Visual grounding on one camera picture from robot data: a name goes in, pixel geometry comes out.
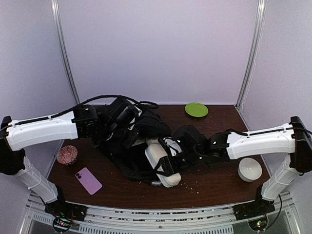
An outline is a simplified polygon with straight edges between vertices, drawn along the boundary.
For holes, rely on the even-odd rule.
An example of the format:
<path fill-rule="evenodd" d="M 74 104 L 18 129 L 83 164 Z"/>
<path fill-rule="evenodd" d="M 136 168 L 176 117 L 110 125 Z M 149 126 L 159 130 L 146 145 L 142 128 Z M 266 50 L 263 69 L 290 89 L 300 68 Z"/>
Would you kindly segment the beige glasses case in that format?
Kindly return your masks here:
<path fill-rule="evenodd" d="M 145 150 L 145 155 L 164 187 L 171 188 L 180 183 L 180 173 L 174 171 L 167 152 L 159 143 L 150 144 Z"/>

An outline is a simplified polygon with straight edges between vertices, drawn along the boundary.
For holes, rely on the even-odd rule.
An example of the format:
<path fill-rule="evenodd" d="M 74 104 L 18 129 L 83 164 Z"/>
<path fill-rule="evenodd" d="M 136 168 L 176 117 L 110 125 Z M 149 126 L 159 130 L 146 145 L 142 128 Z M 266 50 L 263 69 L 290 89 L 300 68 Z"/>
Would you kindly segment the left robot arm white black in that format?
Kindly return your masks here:
<path fill-rule="evenodd" d="M 0 172 L 14 176 L 36 193 L 59 216 L 70 212 L 62 190 L 32 165 L 25 148 L 60 140 L 90 138 L 94 145 L 117 138 L 130 147 L 137 137 L 135 124 L 144 113 L 143 107 L 132 98 L 112 95 L 113 102 L 95 106 L 91 98 L 65 111 L 26 120 L 3 118 L 0 125 Z"/>

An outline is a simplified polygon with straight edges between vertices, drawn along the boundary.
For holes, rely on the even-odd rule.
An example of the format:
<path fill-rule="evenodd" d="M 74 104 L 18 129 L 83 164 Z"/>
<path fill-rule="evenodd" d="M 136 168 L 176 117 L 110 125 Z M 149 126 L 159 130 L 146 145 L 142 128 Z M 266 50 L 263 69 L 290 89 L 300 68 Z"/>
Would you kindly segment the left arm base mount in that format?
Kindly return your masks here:
<path fill-rule="evenodd" d="M 73 204 L 65 201 L 62 188 L 56 185 L 57 199 L 54 202 L 46 203 L 41 200 L 45 206 L 45 212 L 54 217 L 52 227 L 58 234 L 69 231 L 74 221 L 84 221 L 87 213 L 87 207 L 84 205 Z"/>

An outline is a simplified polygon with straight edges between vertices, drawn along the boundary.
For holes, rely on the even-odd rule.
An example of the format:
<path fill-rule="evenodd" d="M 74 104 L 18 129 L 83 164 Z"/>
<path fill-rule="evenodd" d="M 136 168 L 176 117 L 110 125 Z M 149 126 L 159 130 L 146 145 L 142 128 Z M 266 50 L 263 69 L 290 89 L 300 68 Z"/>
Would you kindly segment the beige fabric pencil pouch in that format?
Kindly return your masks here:
<path fill-rule="evenodd" d="M 149 146 L 151 144 L 159 144 L 158 138 L 146 138 L 146 144 Z"/>

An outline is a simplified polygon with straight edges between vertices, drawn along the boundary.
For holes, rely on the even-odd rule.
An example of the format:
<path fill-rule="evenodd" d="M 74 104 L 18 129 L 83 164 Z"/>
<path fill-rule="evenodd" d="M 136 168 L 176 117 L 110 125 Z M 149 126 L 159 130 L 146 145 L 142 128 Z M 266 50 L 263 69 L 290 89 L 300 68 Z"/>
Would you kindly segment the pink smartphone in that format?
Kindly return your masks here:
<path fill-rule="evenodd" d="M 86 167 L 75 173 L 75 177 L 89 195 L 94 195 L 102 188 L 99 180 Z"/>

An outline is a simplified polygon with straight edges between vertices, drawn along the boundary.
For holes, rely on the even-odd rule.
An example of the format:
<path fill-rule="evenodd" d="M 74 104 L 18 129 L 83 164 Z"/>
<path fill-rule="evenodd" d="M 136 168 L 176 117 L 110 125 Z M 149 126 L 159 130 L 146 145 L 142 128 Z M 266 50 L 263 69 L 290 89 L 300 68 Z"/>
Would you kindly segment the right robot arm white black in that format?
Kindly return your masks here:
<path fill-rule="evenodd" d="M 301 174 L 312 170 L 312 133 L 301 119 L 258 131 L 228 129 L 207 139 L 192 125 L 180 127 L 173 136 L 148 141 L 145 155 L 162 184 L 173 187 L 180 172 L 190 166 L 227 162 L 254 155 L 286 153 L 274 175 L 260 186 L 260 194 L 250 204 L 254 215 L 262 214 L 277 196 Z"/>

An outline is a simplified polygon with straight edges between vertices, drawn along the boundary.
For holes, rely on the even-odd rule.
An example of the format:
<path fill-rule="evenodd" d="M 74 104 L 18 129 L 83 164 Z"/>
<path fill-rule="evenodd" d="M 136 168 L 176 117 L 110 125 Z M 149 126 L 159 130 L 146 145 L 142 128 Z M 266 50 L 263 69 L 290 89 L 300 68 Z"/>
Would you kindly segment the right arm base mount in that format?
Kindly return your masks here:
<path fill-rule="evenodd" d="M 248 219 L 249 227 L 253 231 L 265 231 L 269 226 L 267 214 L 275 211 L 274 201 L 265 200 L 261 193 L 257 193 L 255 200 L 233 206 L 237 221 Z"/>

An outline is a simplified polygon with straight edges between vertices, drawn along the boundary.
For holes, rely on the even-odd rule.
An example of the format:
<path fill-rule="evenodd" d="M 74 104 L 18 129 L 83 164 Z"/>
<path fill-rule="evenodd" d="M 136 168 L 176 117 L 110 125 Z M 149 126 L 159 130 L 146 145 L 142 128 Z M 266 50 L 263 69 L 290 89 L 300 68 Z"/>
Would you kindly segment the black student backpack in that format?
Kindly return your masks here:
<path fill-rule="evenodd" d="M 138 139 L 129 149 L 108 149 L 104 141 L 97 146 L 120 171 L 131 181 L 143 181 L 152 186 L 162 185 L 145 155 L 146 138 L 171 137 L 170 127 L 153 111 L 145 111 L 134 125 L 139 130 Z"/>

